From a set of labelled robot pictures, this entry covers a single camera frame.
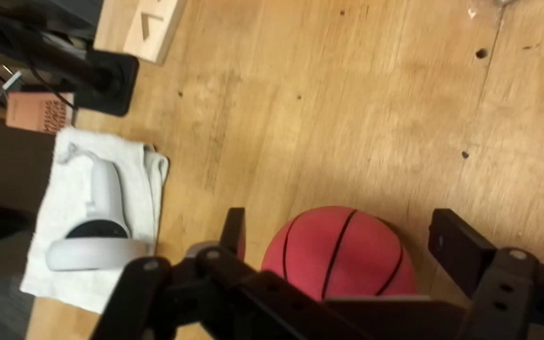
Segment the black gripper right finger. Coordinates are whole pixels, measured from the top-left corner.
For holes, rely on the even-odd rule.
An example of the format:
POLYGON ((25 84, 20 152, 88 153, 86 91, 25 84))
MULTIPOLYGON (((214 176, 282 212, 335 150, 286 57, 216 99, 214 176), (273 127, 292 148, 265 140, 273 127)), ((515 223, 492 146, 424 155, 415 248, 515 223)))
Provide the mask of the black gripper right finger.
POLYGON ((452 282, 473 297, 498 248, 450 208, 433 212, 430 252, 452 282))

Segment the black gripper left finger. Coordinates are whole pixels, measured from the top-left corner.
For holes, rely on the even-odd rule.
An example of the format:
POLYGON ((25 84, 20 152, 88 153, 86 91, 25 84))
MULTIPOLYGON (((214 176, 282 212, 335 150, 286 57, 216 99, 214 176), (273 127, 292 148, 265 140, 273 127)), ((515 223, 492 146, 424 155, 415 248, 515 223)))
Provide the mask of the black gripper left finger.
POLYGON ((228 212, 220 244, 239 259, 246 254, 246 210, 231 208, 228 212))

